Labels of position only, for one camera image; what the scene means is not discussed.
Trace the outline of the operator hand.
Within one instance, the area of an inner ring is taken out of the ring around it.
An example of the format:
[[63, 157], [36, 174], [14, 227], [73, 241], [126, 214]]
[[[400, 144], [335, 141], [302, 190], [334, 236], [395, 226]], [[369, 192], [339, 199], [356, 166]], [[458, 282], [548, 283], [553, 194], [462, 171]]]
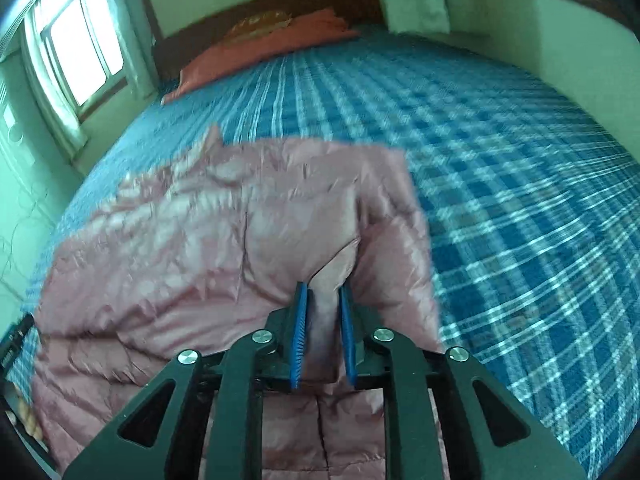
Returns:
[[43, 431], [38, 424], [35, 412], [19, 393], [11, 400], [11, 408], [6, 411], [6, 416], [13, 426], [20, 422], [26, 434], [39, 442], [43, 441]]

